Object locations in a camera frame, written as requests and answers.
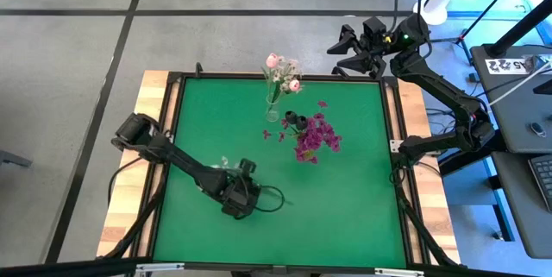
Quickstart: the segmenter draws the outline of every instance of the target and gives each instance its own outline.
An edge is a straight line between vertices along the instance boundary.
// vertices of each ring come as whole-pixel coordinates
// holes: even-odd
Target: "wooden table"
[[[160,116],[163,98],[166,94],[166,82],[169,76],[168,71],[145,71],[141,82],[141,88],[136,100],[135,112],[144,113],[151,117]],[[165,120],[165,129],[170,129],[173,117],[173,107],[175,106],[178,85],[173,85],[168,91],[170,97],[167,103],[167,115]],[[422,92],[414,84],[398,82],[400,93],[400,103],[405,120],[407,135],[430,136],[430,126],[425,114],[425,105],[423,103]],[[387,89],[387,100],[389,108],[395,108],[395,98],[391,88]],[[404,139],[399,134],[398,112],[390,110],[393,139]],[[122,154],[121,166],[132,161],[137,157],[137,153],[125,150]],[[438,168],[437,161],[433,157],[425,156],[422,161],[435,168]],[[111,204],[105,218],[103,232],[97,249],[97,255],[105,255],[110,252],[117,242],[124,236],[135,221],[139,211],[141,196],[146,185],[148,163],[138,161],[133,166],[122,171],[116,179]],[[155,189],[162,170],[162,166],[156,166],[152,189]],[[422,210],[423,223],[426,225],[431,235],[437,243],[445,250],[447,255],[454,261],[460,262],[460,256],[456,247],[455,234],[450,220],[449,208],[445,197],[442,179],[433,170],[415,166],[414,175],[417,184],[417,193]],[[138,255],[147,253],[147,243],[149,240],[149,229],[151,228],[152,218],[148,220],[142,231],[141,243],[138,248]],[[418,237],[414,226],[410,223],[411,245],[414,262],[422,262],[422,253],[418,243]]]

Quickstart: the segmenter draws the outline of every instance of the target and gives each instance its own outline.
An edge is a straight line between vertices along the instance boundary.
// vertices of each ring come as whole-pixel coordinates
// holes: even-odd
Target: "black floor line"
[[[397,16],[409,16],[412,11],[397,11]],[[393,10],[342,10],[342,9],[138,9],[137,16],[386,16]]]
[[[0,9],[0,16],[125,16],[127,9]]]
[[[130,26],[132,25],[139,1],[140,0],[131,0],[128,14],[122,24],[121,33],[115,46],[115,52],[113,53],[110,69],[105,75],[105,81],[100,91],[96,107],[92,113],[92,118],[85,132],[85,138],[82,142],[80,150],[78,151],[78,156],[73,165],[69,183],[67,184],[67,188],[64,193],[65,201],[63,202],[63,208],[60,207],[61,210],[58,211],[56,218],[54,219],[57,223],[55,230],[53,231],[53,235],[50,236],[52,239],[47,241],[47,243],[50,244],[49,247],[46,247],[47,253],[45,263],[55,263],[60,257],[61,248],[63,247],[67,229],[69,228],[69,223],[71,222],[71,217],[77,203],[80,188],[85,179],[86,168],[88,167],[88,163],[91,158],[97,133],[99,131],[102,118],[104,117],[105,106],[107,105],[107,101],[110,97],[111,88],[113,87],[117,69],[119,67],[119,63],[121,62],[122,51],[127,42],[127,38],[129,37]]]
[[[130,9],[0,9],[0,16],[126,16]],[[409,16],[411,10],[399,10],[397,16]],[[393,10],[352,9],[135,9],[135,16],[383,16]]]

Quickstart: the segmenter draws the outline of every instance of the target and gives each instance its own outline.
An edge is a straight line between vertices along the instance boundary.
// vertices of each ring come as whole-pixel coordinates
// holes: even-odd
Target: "pink flower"
[[[285,118],[282,118],[282,126],[284,126],[284,129],[287,129],[290,127],[290,124],[286,121]]]
[[[299,83],[298,80],[294,79],[290,82],[290,90],[291,91],[299,91],[301,89],[301,83]]]
[[[263,136],[265,137],[265,140],[266,140],[269,136],[272,135],[272,134],[269,133],[268,130],[266,130],[266,129],[262,131],[262,134],[263,134]]]
[[[267,66],[269,68],[275,68],[279,64],[279,57],[277,54],[269,54],[267,58]]]

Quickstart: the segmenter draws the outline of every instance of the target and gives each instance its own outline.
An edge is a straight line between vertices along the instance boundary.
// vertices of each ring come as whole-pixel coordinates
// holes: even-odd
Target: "glass vase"
[[[279,99],[277,98],[276,100],[274,101],[273,100],[274,100],[274,93],[269,92],[267,95],[267,113],[266,113],[268,122],[276,122],[279,120],[279,106],[278,106]]]

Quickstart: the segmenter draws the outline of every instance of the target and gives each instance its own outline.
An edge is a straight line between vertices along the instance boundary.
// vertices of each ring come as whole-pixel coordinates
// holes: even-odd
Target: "black clamp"
[[[348,79],[348,74],[339,66],[334,66],[334,69],[331,71],[331,73],[333,75],[339,75],[340,77],[342,77],[342,79]]]
[[[196,78],[201,78],[201,72],[204,71],[204,68],[199,62],[196,62]]]

